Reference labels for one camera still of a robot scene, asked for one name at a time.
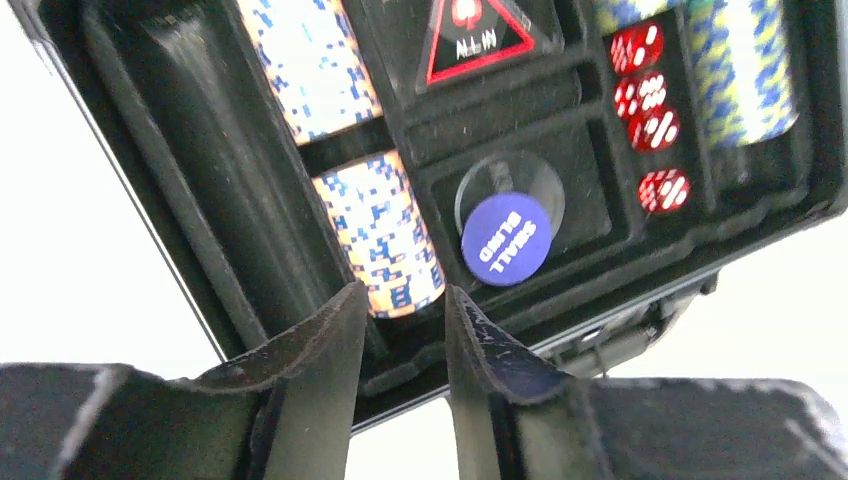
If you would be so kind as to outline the black poker set case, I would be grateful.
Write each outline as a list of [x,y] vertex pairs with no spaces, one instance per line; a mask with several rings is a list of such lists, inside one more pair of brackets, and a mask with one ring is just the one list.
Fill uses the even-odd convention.
[[586,1],[530,3],[565,33],[523,61],[422,95],[425,1],[354,1],[389,103],[384,120],[298,147],[271,116],[227,1],[15,1],[35,49],[68,86],[211,343],[236,356],[291,326],[348,275],[307,189],[399,148],[428,253],[507,332],[563,355],[599,330],[847,207],[843,1],[787,1],[799,119],[774,139],[706,139],[685,11],[658,15],[658,69],[682,123],[634,151]]

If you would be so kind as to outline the orange poker chip stack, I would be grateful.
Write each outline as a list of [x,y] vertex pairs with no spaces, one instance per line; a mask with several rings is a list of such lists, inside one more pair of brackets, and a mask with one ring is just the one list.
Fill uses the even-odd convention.
[[340,1],[254,0],[237,5],[296,144],[382,115]]
[[443,269],[397,151],[312,182],[350,270],[367,288],[373,317],[410,315],[443,294]]

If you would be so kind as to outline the blue small blind button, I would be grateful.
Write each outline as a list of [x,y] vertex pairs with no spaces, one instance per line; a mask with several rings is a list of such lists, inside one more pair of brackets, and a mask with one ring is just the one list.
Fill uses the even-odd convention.
[[461,251],[471,274],[497,287],[520,284],[544,263],[553,233],[547,212],[521,192],[492,195],[468,216]]

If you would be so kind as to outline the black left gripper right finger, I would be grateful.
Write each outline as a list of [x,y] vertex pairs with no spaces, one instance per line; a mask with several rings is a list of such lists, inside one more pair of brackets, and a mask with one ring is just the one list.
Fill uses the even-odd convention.
[[445,297],[463,479],[843,479],[833,408],[785,379],[577,378]]

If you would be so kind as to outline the black triangular all-in button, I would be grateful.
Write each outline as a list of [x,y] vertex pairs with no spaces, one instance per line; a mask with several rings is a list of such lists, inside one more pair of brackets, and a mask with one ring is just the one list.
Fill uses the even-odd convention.
[[551,1],[433,1],[415,89],[424,93],[564,45]]

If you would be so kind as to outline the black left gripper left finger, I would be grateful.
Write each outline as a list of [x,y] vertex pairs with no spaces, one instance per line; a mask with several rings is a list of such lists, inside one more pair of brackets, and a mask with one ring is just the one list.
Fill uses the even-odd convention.
[[126,364],[1,368],[5,479],[340,479],[367,301],[311,317],[195,379]]

